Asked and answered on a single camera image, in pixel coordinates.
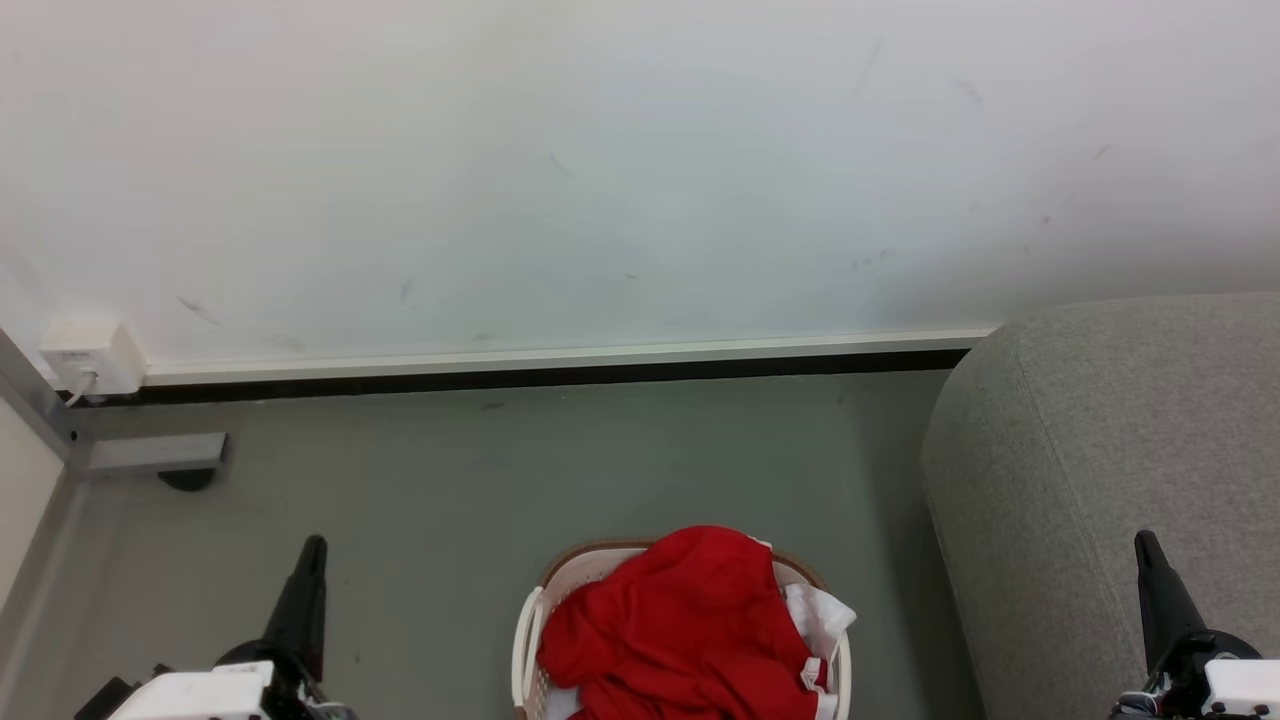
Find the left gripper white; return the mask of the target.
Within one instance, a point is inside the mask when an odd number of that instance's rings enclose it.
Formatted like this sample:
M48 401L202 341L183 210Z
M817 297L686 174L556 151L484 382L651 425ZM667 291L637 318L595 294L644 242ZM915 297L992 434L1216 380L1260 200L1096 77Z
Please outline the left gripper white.
M206 671L157 673L108 701L106 719L352 719L328 700L324 676L328 542L306 538L262 641L228 652Z

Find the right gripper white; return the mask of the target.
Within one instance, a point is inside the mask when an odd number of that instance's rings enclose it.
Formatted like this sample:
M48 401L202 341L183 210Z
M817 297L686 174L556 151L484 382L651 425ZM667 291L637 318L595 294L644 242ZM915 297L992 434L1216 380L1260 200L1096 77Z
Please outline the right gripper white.
M1114 719L1276 719L1279 661L1207 626L1158 537L1134 537L1146 670L1138 691L1112 706Z

